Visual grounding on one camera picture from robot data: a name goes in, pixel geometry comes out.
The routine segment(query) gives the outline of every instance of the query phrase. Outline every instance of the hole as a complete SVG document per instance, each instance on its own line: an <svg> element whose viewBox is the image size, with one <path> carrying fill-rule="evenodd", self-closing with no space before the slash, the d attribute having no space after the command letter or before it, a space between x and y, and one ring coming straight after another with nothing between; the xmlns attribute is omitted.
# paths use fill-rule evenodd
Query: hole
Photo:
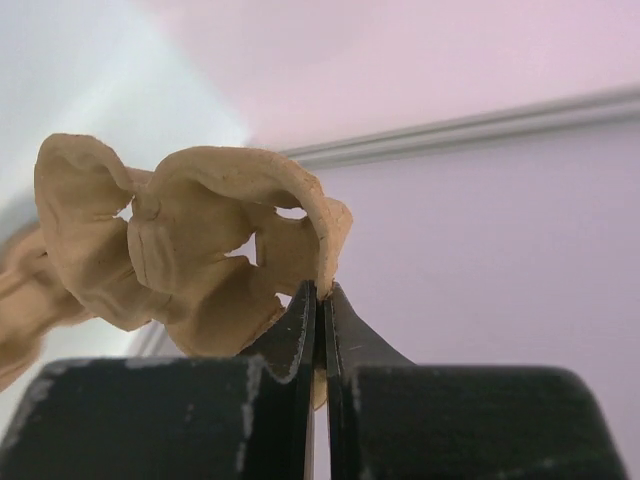
<svg viewBox="0 0 640 480"><path fill-rule="evenodd" d="M256 266L258 265L256 263L256 234L255 233L251 234L251 236L249 237L249 240L247 240L247 243L227 253L227 257L241 257L241 256L247 257L251 265L256 265Z"/></svg>
<svg viewBox="0 0 640 480"><path fill-rule="evenodd" d="M282 218L291 218L294 220L300 220L307 216L302 208L280 208L276 207L276 213Z"/></svg>
<svg viewBox="0 0 640 480"><path fill-rule="evenodd" d="M131 202L133 202L133 198L131 200L129 200L129 203L127 203L127 206L124 207L122 210L120 210L118 213L116 213L113 216L113 218L121 218L125 222L129 223L129 220L131 220L131 216L133 215L133 210L131 208Z"/></svg>
<svg viewBox="0 0 640 480"><path fill-rule="evenodd" d="M285 295L284 293L276 293L276 297L280 299L280 303L284 308L287 308L291 303L291 295Z"/></svg>

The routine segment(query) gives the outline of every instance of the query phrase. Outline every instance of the wall molding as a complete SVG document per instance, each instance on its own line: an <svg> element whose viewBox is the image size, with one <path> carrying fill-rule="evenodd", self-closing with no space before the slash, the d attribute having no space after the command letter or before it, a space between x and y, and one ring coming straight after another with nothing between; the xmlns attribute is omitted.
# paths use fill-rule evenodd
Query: wall molding
<svg viewBox="0 0 640 480"><path fill-rule="evenodd" d="M523 136L640 120L640 86L352 138L281 153L318 170L430 155Z"/></svg>

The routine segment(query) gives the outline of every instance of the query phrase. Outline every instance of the lavender wall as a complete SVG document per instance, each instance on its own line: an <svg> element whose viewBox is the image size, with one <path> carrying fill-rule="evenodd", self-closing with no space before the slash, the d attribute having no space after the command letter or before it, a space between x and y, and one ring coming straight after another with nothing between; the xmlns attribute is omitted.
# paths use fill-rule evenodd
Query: lavender wall
<svg viewBox="0 0 640 480"><path fill-rule="evenodd" d="M416 362L574 370L640 478L639 159L637 123L320 171L355 218L338 280Z"/></svg>

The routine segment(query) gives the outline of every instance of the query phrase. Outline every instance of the tan fabric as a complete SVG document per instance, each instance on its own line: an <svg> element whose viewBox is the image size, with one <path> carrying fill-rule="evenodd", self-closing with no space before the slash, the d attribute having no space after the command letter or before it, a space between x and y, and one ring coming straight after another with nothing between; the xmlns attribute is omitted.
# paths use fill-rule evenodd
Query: tan fabric
<svg viewBox="0 0 640 480"><path fill-rule="evenodd" d="M62 286L38 225L17 232L5 245L0 271L0 391L36 360L51 328L91 316Z"/></svg>
<svg viewBox="0 0 640 480"><path fill-rule="evenodd" d="M125 330L154 318L189 355L238 353L282 314L275 294L303 280L327 296L352 223L300 165L251 148L188 148L147 172L93 137L56 134L35 192L51 262L80 303ZM114 218L129 202L131 220ZM227 255L253 233L257 266Z"/></svg>

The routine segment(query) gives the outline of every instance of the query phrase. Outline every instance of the white surface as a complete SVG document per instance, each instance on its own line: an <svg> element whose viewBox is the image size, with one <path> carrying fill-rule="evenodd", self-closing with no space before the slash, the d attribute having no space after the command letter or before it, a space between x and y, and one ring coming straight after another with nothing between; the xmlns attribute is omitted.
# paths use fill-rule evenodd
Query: white surface
<svg viewBox="0 0 640 480"><path fill-rule="evenodd" d="M416 362L574 370L640 478L639 157L640 123L320 171L354 216L338 280Z"/></svg>
<svg viewBox="0 0 640 480"><path fill-rule="evenodd" d="M33 165L53 132L93 134L147 169L179 148L246 142L216 92L129 2L0 0L0 32L0 213L11 229L32 218ZM41 364L124 355L131 341L102 320L52 332L39 364L0 394L0 434Z"/></svg>
<svg viewBox="0 0 640 480"><path fill-rule="evenodd" d="M275 149L640 82L636 0L136 0Z"/></svg>

